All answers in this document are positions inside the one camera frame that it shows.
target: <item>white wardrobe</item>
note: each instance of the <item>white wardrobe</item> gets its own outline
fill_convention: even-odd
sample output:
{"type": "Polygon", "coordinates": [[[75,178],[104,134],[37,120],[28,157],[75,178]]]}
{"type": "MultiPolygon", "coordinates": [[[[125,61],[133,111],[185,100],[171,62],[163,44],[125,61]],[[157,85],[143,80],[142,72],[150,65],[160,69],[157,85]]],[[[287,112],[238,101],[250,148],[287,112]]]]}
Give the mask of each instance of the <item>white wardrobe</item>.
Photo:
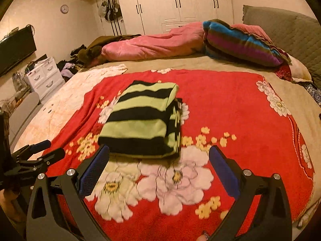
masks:
{"type": "Polygon", "coordinates": [[[233,24],[232,0],[119,0],[127,34],[168,33],[195,21],[233,24]]]}

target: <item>green and black striped fabric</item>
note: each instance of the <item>green and black striped fabric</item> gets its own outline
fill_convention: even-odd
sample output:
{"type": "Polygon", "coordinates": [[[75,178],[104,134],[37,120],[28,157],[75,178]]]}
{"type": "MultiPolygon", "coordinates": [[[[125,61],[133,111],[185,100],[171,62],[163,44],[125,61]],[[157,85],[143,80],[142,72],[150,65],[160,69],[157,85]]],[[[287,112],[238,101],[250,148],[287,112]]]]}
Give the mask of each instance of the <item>green and black striped fabric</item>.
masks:
{"type": "Polygon", "coordinates": [[[114,155],[163,158],[178,155],[179,100],[175,83],[134,81],[114,106],[99,138],[114,155]]]}

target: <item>metal screw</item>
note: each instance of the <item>metal screw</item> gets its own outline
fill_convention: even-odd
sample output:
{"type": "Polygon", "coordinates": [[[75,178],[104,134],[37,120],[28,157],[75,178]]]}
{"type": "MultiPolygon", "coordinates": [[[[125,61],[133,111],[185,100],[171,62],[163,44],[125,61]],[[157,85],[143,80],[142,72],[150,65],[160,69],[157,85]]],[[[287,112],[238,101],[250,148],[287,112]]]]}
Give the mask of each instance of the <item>metal screw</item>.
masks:
{"type": "Polygon", "coordinates": [[[274,174],[273,177],[274,177],[276,180],[281,179],[281,176],[280,176],[279,174],[274,174]]]}
{"type": "Polygon", "coordinates": [[[67,170],[68,176],[72,176],[73,174],[75,174],[75,170],[73,168],[67,170]]]}
{"type": "Polygon", "coordinates": [[[45,177],[44,173],[40,173],[40,174],[38,175],[38,178],[39,178],[39,179],[43,179],[44,177],[45,177]]]}
{"type": "Polygon", "coordinates": [[[246,176],[250,176],[250,175],[252,175],[252,172],[248,169],[245,169],[245,170],[243,170],[243,174],[246,176]]]}

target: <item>gray headboard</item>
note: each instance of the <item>gray headboard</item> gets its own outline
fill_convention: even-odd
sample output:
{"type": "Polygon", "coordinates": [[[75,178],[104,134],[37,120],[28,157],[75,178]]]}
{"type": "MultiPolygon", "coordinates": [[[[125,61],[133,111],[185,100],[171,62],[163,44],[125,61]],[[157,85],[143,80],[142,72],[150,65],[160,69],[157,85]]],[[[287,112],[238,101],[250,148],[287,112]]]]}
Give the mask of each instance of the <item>gray headboard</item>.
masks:
{"type": "Polygon", "coordinates": [[[308,68],[321,88],[321,26],[316,19],[283,9],[244,5],[243,23],[259,25],[277,47],[308,68]]]}

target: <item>white flower pattern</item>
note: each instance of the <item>white flower pattern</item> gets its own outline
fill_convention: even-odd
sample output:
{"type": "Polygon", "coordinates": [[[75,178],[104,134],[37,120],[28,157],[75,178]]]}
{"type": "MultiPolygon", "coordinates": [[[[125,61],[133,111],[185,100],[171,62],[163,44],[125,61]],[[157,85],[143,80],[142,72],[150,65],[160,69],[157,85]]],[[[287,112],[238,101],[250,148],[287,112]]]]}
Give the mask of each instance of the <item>white flower pattern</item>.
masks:
{"type": "Polygon", "coordinates": [[[276,113],[284,117],[291,115],[285,103],[275,94],[274,90],[266,81],[257,81],[256,85],[260,92],[264,92],[264,94],[267,95],[266,98],[270,102],[270,107],[274,109],[276,113]]]}
{"type": "Polygon", "coordinates": [[[111,112],[113,111],[114,106],[118,102],[120,98],[120,95],[115,96],[114,99],[111,101],[111,103],[102,109],[102,111],[99,113],[99,119],[98,123],[105,124],[107,119],[109,118],[111,112]]]}
{"type": "Polygon", "coordinates": [[[180,105],[180,111],[181,111],[181,125],[183,125],[185,123],[185,120],[189,118],[188,105],[183,102],[180,105]]]}
{"type": "Polygon", "coordinates": [[[273,108],[280,116],[286,117],[288,114],[291,115],[284,102],[275,94],[268,95],[267,100],[270,102],[270,107],[273,108]]]}
{"type": "Polygon", "coordinates": [[[128,205],[134,207],[141,200],[136,189],[140,176],[137,165],[137,160],[130,163],[122,158],[111,158],[107,163],[93,192],[86,197],[88,201],[97,197],[95,210],[103,219],[122,223],[133,215],[128,205]]]}
{"type": "Polygon", "coordinates": [[[312,165],[311,165],[311,160],[310,160],[310,155],[309,155],[308,148],[307,148],[307,146],[305,144],[303,144],[301,146],[301,149],[302,149],[302,154],[303,154],[304,161],[308,165],[308,168],[311,169],[312,165]]]}
{"type": "Polygon", "coordinates": [[[166,74],[166,73],[168,73],[169,71],[171,71],[171,70],[173,70],[173,69],[171,69],[171,68],[167,68],[167,69],[163,69],[163,70],[151,70],[151,72],[158,72],[158,73],[161,73],[161,74],[166,74]]]}
{"type": "Polygon", "coordinates": [[[269,84],[266,81],[264,81],[264,82],[257,81],[256,85],[257,85],[259,91],[264,92],[265,95],[269,95],[269,94],[273,93],[272,88],[269,86],[269,84]]]}
{"type": "Polygon", "coordinates": [[[141,162],[142,178],[137,184],[139,195],[148,201],[158,198],[161,213],[177,215],[183,205],[197,204],[211,186],[214,177],[208,168],[208,155],[195,146],[182,148],[180,159],[169,166],[141,162]]]}

